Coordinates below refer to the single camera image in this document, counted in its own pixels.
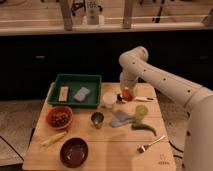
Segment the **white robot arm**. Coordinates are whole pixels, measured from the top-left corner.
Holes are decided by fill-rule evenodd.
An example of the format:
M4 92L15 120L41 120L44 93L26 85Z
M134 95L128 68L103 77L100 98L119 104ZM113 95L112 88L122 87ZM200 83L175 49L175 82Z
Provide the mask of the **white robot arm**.
M213 90L147 63L148 51L138 46L122 53L121 88L132 90L141 78L190 114L182 171L213 171Z

